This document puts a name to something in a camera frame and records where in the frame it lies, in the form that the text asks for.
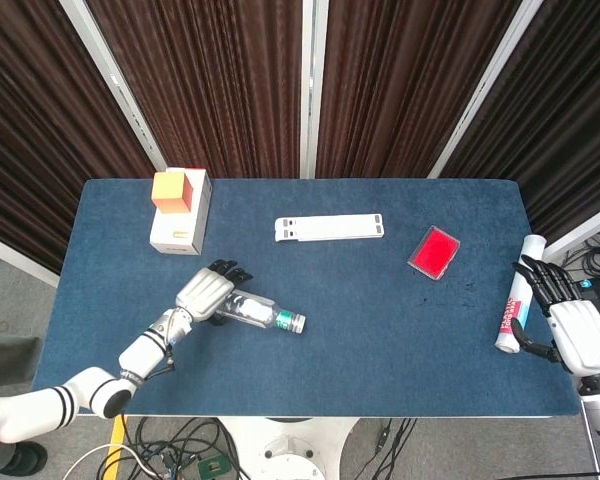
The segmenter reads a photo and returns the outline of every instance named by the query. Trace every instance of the toothpaste tube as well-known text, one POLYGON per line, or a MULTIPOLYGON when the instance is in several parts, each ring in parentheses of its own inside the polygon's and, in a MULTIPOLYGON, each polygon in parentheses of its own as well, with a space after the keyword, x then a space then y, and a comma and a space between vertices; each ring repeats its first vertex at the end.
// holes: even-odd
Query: toothpaste tube
MULTIPOLYGON (((534 260, 541 260, 546 243, 547 240, 540 235, 527 235, 524 237, 520 256, 529 255, 534 260)), ((518 258, 518 262, 525 265, 521 258, 518 258)), ((511 285, 507 306, 504 309, 500 331, 496 340, 496 347, 503 352, 518 353, 520 351, 520 345, 511 330, 511 320, 517 318, 522 328, 524 328, 532 298, 531 287, 522 275, 516 273, 513 277, 513 284, 511 285)))

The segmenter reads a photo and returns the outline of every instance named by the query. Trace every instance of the white robotic arm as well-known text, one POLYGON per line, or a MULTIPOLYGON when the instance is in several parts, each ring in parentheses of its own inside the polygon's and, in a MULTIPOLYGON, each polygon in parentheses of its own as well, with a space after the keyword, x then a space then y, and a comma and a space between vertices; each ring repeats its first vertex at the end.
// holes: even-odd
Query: white robotic arm
POLYGON ((16 443, 69 425, 86 408, 102 418, 113 418, 128 405, 136 390, 191 331, 191 324, 208 319, 236 285, 251 278, 236 262, 218 260, 201 269, 167 310, 119 357, 120 378, 90 367, 64 385, 15 397, 0 398, 0 441, 16 443))
POLYGON ((553 333, 554 345, 531 341, 517 319, 512 321, 513 334, 525 351, 560 362, 580 378, 580 399, 600 436, 600 313, 590 301, 581 299, 565 270, 526 255, 522 260, 531 269, 519 263, 514 263, 514 268, 531 285, 553 333))

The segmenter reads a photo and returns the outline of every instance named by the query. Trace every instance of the water bottle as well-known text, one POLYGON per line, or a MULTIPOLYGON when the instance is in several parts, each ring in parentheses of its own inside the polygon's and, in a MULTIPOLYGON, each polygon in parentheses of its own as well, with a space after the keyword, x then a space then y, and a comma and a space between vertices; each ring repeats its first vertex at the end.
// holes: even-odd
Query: water bottle
POLYGON ((216 313, 256 327, 277 327, 293 333, 302 333, 306 320, 304 315, 282 310, 273 300, 242 290, 234 290, 216 313))

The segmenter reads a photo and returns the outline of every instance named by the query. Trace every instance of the blue table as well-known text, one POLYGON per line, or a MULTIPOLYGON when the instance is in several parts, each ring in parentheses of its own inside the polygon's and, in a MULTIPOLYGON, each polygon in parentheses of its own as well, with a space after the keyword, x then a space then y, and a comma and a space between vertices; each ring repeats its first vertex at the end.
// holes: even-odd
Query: blue table
MULTIPOLYGON (((302 335, 241 323, 197 325, 177 370, 128 412, 264 416, 575 414, 570 378, 493 342, 529 224, 502 180, 215 180, 201 256, 149 245, 150 180, 84 188, 34 388, 117 357, 173 305, 201 267, 235 259, 242 288, 307 316, 302 335), (382 213, 382 239, 274 242, 281 216, 382 213), (407 266, 430 225, 461 241, 433 281, 407 266)), ((539 309, 528 328, 548 340, 539 309)))

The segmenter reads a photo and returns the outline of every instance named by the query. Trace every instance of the dark brown curtain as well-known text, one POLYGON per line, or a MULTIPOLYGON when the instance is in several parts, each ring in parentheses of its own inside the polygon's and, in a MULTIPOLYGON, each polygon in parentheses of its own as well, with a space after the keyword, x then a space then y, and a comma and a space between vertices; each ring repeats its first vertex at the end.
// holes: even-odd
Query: dark brown curtain
POLYGON ((545 0, 443 175, 517 181, 549 240, 600 211, 600 0, 545 0))
POLYGON ((0 241, 58 273, 84 182, 154 172, 55 0, 0 0, 0 241))
POLYGON ((331 0, 317 176, 426 176, 518 3, 331 0))
POLYGON ((301 0, 89 0, 171 165, 299 171, 301 0))

